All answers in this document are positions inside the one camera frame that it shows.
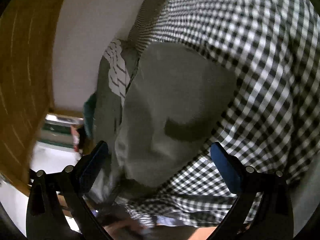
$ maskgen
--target gray cloth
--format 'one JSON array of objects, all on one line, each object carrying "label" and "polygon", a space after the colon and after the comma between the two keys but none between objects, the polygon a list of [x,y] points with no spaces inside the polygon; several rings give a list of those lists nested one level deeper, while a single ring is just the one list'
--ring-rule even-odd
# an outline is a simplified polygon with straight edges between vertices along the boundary
[{"label": "gray cloth", "polygon": [[[138,52],[126,41],[121,41],[121,57],[125,62],[126,69],[131,77],[138,64]],[[94,141],[103,140],[108,143],[109,151],[114,152],[116,130],[121,123],[121,99],[114,94],[108,85],[108,73],[110,64],[102,57],[99,65],[97,83],[97,103],[94,113]]]},{"label": "gray cloth", "polygon": [[180,44],[151,44],[127,92],[115,152],[128,179],[158,187],[195,157],[236,77]]}]

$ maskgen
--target black and white checkered fabric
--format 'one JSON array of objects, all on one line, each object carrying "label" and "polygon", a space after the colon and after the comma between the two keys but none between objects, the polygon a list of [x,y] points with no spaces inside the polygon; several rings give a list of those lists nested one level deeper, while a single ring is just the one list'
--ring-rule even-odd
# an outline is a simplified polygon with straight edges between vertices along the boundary
[{"label": "black and white checkered fabric", "polygon": [[198,157],[152,198],[129,202],[131,216],[149,227],[157,215],[220,223],[236,196],[210,159],[216,141],[243,165],[298,181],[320,142],[319,32],[309,0],[145,0],[130,33],[135,47],[185,44],[234,71],[238,93]]}]

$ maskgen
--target blue gripper pad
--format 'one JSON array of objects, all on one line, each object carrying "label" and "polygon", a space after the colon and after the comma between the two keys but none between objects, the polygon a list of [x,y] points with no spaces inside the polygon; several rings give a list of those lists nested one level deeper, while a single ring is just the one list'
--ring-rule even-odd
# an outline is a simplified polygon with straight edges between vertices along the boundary
[{"label": "blue gripper pad", "polygon": [[229,155],[218,142],[211,145],[210,156],[230,192],[237,195],[241,193],[244,177],[244,167],[241,162],[236,157]]}]

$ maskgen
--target metal bolt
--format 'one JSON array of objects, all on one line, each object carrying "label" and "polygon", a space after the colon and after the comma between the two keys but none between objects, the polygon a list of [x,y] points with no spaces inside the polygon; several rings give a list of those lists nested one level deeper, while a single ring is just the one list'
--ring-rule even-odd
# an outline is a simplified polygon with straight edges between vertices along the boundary
[{"label": "metal bolt", "polygon": [[282,173],[281,171],[276,171],[276,175],[277,175],[278,177],[282,177],[282,176],[283,176],[283,173]]},{"label": "metal bolt", "polygon": [[39,170],[37,172],[37,177],[41,177],[43,174],[44,174],[44,171],[43,170]]},{"label": "metal bolt", "polygon": [[245,170],[246,170],[247,172],[249,172],[249,173],[254,173],[254,168],[251,167],[251,166],[247,166],[247,167],[245,168]]},{"label": "metal bolt", "polygon": [[71,172],[73,171],[73,166],[72,165],[68,165],[67,167],[64,168],[65,172]]}]

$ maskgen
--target striped cloth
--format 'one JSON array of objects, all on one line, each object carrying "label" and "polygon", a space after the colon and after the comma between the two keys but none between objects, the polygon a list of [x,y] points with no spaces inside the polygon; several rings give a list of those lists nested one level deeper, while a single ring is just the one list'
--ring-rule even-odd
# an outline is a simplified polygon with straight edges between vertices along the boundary
[{"label": "striped cloth", "polygon": [[108,73],[109,87],[113,93],[120,96],[121,105],[123,106],[126,88],[130,82],[130,76],[125,68],[125,62],[121,57],[121,52],[121,42],[115,39],[109,44],[103,56],[110,64]]}]

